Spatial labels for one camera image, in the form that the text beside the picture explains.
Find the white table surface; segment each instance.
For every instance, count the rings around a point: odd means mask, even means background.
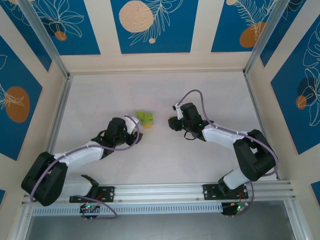
[[[113,117],[151,112],[154,125],[151,129],[140,125],[143,138],[138,145],[84,165],[75,174],[87,174],[99,184],[216,182],[238,166],[234,151],[185,140],[184,132],[168,126],[168,118],[175,115],[172,105],[192,89],[202,91],[207,115],[219,125],[238,131],[260,129],[242,72],[76,75],[54,153],[86,144]],[[203,116],[198,93],[183,102],[194,103]]]

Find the white floor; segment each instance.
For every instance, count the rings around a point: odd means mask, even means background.
[[[77,173],[100,184],[216,182],[238,166],[234,151],[215,143],[185,140],[184,132],[168,126],[168,118],[175,114],[172,105],[192,89],[202,91],[211,120],[238,131],[260,129],[242,72],[76,75],[54,152],[87,143],[113,117],[151,112],[154,125],[151,129],[140,126],[143,138],[138,145],[85,165]],[[184,103],[188,102],[203,115],[197,93],[187,97]]]

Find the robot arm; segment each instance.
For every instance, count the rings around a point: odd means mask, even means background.
[[[138,135],[137,132],[134,132],[138,122],[139,120],[135,117],[125,116],[123,119],[114,117],[106,130],[101,131],[87,144],[72,150],[72,154],[58,153],[51,155],[48,152],[41,153],[25,176],[21,187],[31,194],[47,167],[61,156],[65,156],[53,166],[38,185],[34,198],[43,206],[52,204],[59,197],[78,195],[95,199],[98,195],[97,188],[99,185],[95,180],[87,175],[81,175],[78,179],[71,178],[70,180],[66,180],[66,177],[81,166],[101,160],[114,152],[103,147],[114,149],[124,143],[131,146]],[[141,138],[142,134],[140,133],[136,143]]]
[[[240,135],[239,132],[222,128],[216,123],[213,127],[206,120],[202,120],[193,103],[181,103],[180,105],[176,103],[173,109],[177,112],[177,116],[168,120],[172,130],[185,130],[186,133],[191,133],[194,139],[214,142],[234,149],[239,167],[218,181],[219,190],[224,196],[249,181],[257,181],[275,167],[273,156],[264,147],[243,136],[248,135],[255,138],[270,148],[266,138],[259,130],[242,132]]]

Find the gray floor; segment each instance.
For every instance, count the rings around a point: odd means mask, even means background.
[[[220,213],[122,215],[84,222],[80,216],[32,219],[27,240],[294,240],[284,205],[255,202],[242,216]]]

